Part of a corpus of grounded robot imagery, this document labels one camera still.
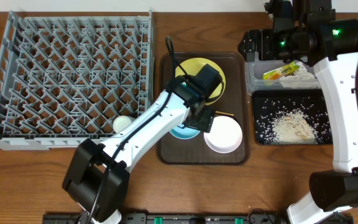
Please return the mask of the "wooden chopstick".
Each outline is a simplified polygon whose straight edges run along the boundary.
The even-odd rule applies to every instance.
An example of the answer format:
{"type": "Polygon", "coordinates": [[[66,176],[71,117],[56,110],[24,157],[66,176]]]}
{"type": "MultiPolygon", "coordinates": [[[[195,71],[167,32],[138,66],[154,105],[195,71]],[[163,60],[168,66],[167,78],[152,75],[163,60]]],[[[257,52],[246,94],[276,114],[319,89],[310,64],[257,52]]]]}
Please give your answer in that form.
{"type": "Polygon", "coordinates": [[[215,115],[216,115],[216,116],[229,116],[229,117],[234,117],[234,114],[227,113],[227,112],[223,112],[223,111],[215,111],[215,115]]]}

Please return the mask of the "light blue bowl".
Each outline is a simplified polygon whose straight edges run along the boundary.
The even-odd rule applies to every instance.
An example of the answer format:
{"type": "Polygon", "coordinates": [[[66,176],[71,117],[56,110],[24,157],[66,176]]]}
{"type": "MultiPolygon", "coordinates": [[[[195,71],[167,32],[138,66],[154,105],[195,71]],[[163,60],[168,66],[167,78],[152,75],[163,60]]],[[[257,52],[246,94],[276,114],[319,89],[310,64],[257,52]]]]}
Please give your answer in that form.
{"type": "Polygon", "coordinates": [[[181,124],[169,130],[169,133],[178,139],[187,140],[197,136],[200,131],[197,129],[187,128],[184,124],[181,124]]]}

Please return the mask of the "white bowl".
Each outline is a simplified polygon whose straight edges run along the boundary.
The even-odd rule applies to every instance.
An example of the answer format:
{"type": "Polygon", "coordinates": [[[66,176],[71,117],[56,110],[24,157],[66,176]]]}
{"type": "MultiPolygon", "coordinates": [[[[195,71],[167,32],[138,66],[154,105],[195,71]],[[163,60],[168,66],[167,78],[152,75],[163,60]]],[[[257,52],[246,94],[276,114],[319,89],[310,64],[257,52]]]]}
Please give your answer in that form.
{"type": "Polygon", "coordinates": [[[242,137],[240,124],[228,116],[215,117],[210,132],[204,133],[207,146],[221,154],[235,151],[240,146],[242,137]]]}

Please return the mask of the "green snack wrapper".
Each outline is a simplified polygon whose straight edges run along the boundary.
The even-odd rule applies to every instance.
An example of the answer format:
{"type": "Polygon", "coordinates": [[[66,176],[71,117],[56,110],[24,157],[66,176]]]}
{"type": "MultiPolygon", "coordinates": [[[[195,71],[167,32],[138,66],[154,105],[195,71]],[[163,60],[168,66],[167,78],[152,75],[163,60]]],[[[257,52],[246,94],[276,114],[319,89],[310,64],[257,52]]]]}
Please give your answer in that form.
{"type": "Polygon", "coordinates": [[[293,75],[300,68],[295,62],[291,62],[282,67],[276,68],[275,70],[271,70],[263,74],[264,80],[278,80],[281,77],[285,77],[287,75],[293,75]]]}

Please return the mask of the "white plastic cup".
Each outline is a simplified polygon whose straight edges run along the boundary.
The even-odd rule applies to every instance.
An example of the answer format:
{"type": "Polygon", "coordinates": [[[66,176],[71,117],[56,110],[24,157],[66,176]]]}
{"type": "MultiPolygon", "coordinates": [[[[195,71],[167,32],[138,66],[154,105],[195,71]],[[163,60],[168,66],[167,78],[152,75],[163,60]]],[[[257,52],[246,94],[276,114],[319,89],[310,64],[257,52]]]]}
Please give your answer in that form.
{"type": "Polygon", "coordinates": [[[130,116],[118,116],[113,121],[114,132],[115,133],[121,132],[123,129],[127,128],[128,125],[130,125],[134,120],[135,120],[135,118],[130,117],[130,116]]]}

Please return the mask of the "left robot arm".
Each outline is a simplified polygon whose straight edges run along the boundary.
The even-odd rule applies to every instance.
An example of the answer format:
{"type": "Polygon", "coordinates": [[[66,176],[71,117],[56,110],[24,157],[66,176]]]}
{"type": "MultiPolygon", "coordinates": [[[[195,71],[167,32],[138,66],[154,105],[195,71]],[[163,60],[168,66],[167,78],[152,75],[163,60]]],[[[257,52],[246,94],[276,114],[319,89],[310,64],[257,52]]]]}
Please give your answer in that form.
{"type": "Polygon", "coordinates": [[[87,223],[119,223],[130,173],[140,158],[175,127],[210,132],[215,111],[206,102],[223,86],[206,64],[196,75],[172,78],[152,106],[128,127],[100,143],[90,138],[75,150],[62,188],[87,213],[87,223]]]}

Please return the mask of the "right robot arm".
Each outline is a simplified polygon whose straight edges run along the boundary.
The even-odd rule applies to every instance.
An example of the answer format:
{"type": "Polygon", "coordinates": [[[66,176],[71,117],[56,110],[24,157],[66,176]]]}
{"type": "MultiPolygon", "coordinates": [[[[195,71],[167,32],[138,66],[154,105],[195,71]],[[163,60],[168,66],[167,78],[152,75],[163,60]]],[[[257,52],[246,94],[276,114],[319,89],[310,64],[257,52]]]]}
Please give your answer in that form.
{"type": "Polygon", "coordinates": [[[271,29],[247,31],[238,50],[246,62],[299,60],[313,67],[333,137],[333,169],[310,175],[310,191],[278,223],[339,222],[358,207],[358,20],[336,19],[331,1],[271,0],[271,29]]]}

